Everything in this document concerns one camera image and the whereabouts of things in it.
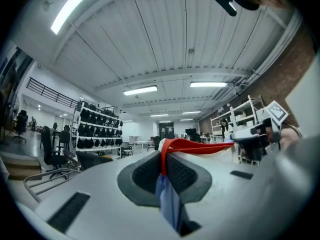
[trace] door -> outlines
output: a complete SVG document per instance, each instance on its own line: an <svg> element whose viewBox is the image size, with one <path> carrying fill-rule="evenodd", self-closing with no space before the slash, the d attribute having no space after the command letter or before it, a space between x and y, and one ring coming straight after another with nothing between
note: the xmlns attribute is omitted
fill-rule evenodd
<svg viewBox="0 0 320 240"><path fill-rule="evenodd" d="M175 138L175 128L173 122L159 123L160 140L174 139Z"/></svg>

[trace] ceiling light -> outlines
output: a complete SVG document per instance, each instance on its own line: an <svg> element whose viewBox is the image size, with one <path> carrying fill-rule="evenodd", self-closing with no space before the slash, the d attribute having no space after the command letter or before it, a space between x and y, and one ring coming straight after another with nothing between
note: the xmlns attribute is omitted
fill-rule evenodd
<svg viewBox="0 0 320 240"><path fill-rule="evenodd" d="M190 87L226 87L227 82L191 82Z"/></svg>
<svg viewBox="0 0 320 240"><path fill-rule="evenodd" d="M201 111L183 112L182 114L197 114L197 113L201 113Z"/></svg>
<svg viewBox="0 0 320 240"><path fill-rule="evenodd" d="M153 115L150 115L150 117L165 117L165 116L168 116L168 114L153 114Z"/></svg>
<svg viewBox="0 0 320 240"><path fill-rule="evenodd" d="M144 88L139 88L135 90L126 90L123 92L124 95L133 95L133 94L142 94L142 93L149 93L149 92L154 92L158 91L158 88L156 85L154 86L149 86L149 87L144 87Z"/></svg>
<svg viewBox="0 0 320 240"><path fill-rule="evenodd" d="M68 0L56 16L51 30L57 35L62 25L65 23L69 15L83 0Z"/></svg>

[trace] brown wall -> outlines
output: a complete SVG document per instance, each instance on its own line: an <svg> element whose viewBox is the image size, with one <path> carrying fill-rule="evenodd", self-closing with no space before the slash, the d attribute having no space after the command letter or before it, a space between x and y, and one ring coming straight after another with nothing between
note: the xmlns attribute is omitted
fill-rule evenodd
<svg viewBox="0 0 320 240"><path fill-rule="evenodd" d="M298 126L285 98L309 68L314 57L315 52L313 50L310 32L305 25L302 25L292 42L274 64L250 85L241 94L241 97L236 97L229 103L231 106L237 107L243 100L248 99L248 95L253 98L260 95L265 106L273 100L277 101L289 112L287 121ZM216 113L209 115L199 122L201 132L212 133L210 117L215 118Z"/></svg>

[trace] metal railing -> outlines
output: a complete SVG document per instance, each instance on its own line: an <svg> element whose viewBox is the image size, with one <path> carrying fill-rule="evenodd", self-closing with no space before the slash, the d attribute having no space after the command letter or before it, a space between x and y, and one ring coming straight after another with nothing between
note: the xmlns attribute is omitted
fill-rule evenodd
<svg viewBox="0 0 320 240"><path fill-rule="evenodd" d="M30 77L30 80L26 86L28 89L34 91L37 94L40 94L41 96L44 96L54 102L63 104L69 108L75 108L78 104L78 101L69 98L47 86L44 84L38 82L37 80Z"/></svg>

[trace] red fabric strap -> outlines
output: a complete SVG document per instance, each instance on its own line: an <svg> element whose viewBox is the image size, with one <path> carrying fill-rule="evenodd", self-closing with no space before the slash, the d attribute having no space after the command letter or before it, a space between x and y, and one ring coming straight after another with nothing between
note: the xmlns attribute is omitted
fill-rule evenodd
<svg viewBox="0 0 320 240"><path fill-rule="evenodd" d="M161 173L167 175L166 157L167 153L185 152L192 155L205 155L219 152L233 146L234 143L198 143L184 138L165 139L161 150Z"/></svg>

